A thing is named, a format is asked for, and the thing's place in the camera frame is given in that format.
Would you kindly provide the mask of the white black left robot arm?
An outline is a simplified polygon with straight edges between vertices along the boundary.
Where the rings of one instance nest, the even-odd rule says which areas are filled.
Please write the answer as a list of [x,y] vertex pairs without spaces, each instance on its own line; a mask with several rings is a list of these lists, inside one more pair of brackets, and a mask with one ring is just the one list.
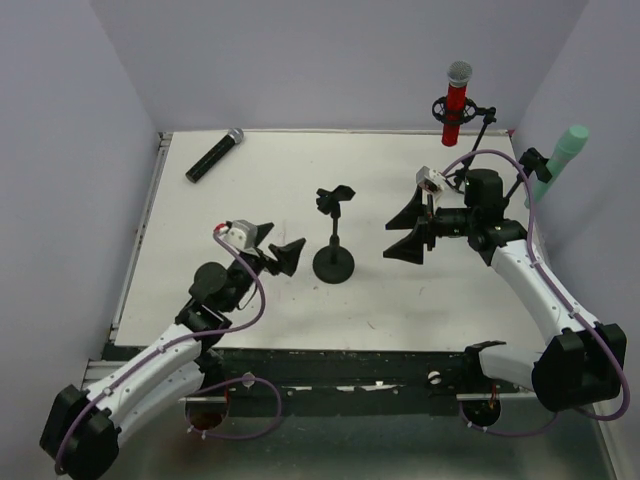
[[266,296],[260,274],[293,276],[297,270],[305,239],[262,251],[260,244],[272,228],[245,220],[217,225],[213,239],[232,263],[202,264],[174,322],[128,363],[91,387],[68,385],[56,395],[39,446],[53,459],[57,475],[100,478],[135,422],[203,385],[208,350],[238,330],[228,314],[250,290]]

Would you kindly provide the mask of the black round-base stand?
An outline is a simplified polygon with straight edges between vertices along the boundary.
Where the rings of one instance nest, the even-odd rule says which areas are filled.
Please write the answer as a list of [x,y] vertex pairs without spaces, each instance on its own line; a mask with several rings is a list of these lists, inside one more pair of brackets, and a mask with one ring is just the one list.
[[355,270],[353,255],[340,244],[338,223],[341,218],[341,203],[352,200],[355,191],[349,186],[339,185],[332,191],[318,189],[316,195],[317,209],[332,219],[332,233],[329,244],[315,254],[312,262],[313,271],[324,283],[341,284],[347,281]]
[[531,184],[533,200],[526,200],[525,205],[529,207],[531,204],[537,204],[549,186],[553,176],[547,164],[549,159],[539,153],[539,151],[531,147],[527,149],[518,160],[519,165],[523,168],[524,176],[517,175],[514,184],[507,191],[504,202],[508,206],[511,197],[514,195],[519,186],[523,183],[523,179],[531,181],[532,177],[536,181]]

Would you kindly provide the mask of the teal microphone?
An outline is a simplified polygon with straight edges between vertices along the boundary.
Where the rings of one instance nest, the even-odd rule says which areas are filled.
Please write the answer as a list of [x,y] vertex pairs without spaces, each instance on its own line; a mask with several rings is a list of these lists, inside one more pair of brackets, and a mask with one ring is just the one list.
[[542,199],[569,162],[583,150],[589,139],[589,135],[589,129],[579,124],[572,125],[562,134],[546,163],[546,168],[551,174],[551,179],[547,182],[536,180],[532,184],[533,201],[535,203]]

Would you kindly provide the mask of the red glitter microphone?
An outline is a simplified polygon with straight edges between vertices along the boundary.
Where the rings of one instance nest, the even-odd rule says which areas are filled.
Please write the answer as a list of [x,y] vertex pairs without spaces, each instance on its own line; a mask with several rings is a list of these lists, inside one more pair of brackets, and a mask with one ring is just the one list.
[[445,123],[442,133],[442,144],[446,147],[457,144],[461,118],[466,105],[467,85],[472,72],[472,66],[466,61],[454,61],[447,70],[449,86],[445,100]]

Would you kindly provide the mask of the black tripod shock-mount stand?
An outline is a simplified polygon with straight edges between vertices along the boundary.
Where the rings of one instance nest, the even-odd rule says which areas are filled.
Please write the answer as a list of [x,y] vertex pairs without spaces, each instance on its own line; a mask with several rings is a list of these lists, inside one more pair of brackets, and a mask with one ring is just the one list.
[[[447,94],[445,96],[442,96],[436,99],[433,102],[431,107],[431,114],[433,118],[437,122],[439,122],[442,126],[445,123],[444,115],[445,115],[446,96]],[[485,133],[488,130],[488,127],[497,122],[496,113],[497,113],[497,109],[494,106],[490,106],[490,107],[479,106],[474,100],[466,96],[466,105],[465,105],[463,117],[461,118],[460,128],[463,125],[466,125],[472,120],[474,120],[476,117],[482,118],[482,126],[471,148],[471,151],[473,153],[475,153],[479,149],[480,143],[483,140]]]

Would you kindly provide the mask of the black glitter microphone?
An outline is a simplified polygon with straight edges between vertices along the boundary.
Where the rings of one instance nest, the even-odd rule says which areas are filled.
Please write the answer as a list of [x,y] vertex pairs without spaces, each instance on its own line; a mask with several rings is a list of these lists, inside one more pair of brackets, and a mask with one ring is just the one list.
[[229,129],[226,135],[211,147],[186,173],[191,183],[198,183],[227,153],[244,140],[240,128]]

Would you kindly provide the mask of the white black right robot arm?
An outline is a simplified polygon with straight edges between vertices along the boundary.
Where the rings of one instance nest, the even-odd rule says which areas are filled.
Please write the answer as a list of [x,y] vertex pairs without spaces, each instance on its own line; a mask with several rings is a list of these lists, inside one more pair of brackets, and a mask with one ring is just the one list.
[[387,248],[384,257],[421,264],[437,239],[466,239],[515,292],[545,342],[542,352],[500,341],[476,344],[468,350],[476,375],[530,390],[551,412],[617,397],[622,387],[618,371],[626,350],[624,332],[582,310],[529,243],[528,230],[506,218],[499,174],[491,169],[469,171],[464,204],[458,208],[437,206],[446,186],[434,169],[424,167],[417,173],[413,197],[386,225],[409,233]]

